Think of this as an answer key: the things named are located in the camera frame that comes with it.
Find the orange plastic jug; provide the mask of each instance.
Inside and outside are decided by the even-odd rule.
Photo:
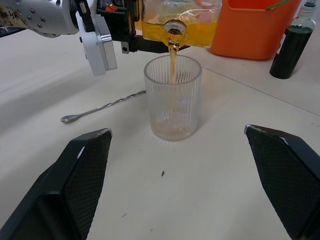
[[[301,0],[271,10],[279,0],[223,0],[210,51],[216,55],[265,60],[274,56]]]

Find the bottle label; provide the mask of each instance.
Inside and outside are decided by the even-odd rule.
[[[281,48],[282,48],[282,45],[284,44],[285,39],[286,39],[286,35],[283,34],[282,39],[281,39],[281,42],[280,42],[280,46],[279,46],[278,50],[276,51],[276,54],[279,54],[279,53],[280,53],[280,50],[281,50]]]

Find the dark green liquid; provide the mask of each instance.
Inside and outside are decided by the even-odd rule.
[[[285,39],[279,54],[274,57],[270,74],[278,79],[291,77],[298,60],[312,34],[312,29],[306,26],[288,26]]]

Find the clear glass tumbler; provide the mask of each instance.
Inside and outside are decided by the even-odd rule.
[[[202,67],[196,60],[178,55],[175,83],[170,83],[170,56],[160,56],[144,68],[151,129],[167,141],[190,137],[197,129]]]

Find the table surface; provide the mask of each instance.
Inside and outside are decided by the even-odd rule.
[[[121,54],[115,42],[118,69],[93,77],[78,38],[48,39],[26,30],[0,39],[0,226],[71,139],[110,128],[89,240],[290,239],[261,186],[244,128],[289,132],[320,153],[320,70],[308,74],[318,59],[310,51],[319,52],[315,38],[306,51],[311,56],[305,54],[288,80],[268,76],[269,61],[185,50],[204,69],[198,129],[180,142],[152,133],[145,95],[60,122],[145,89],[143,68],[158,56]]]

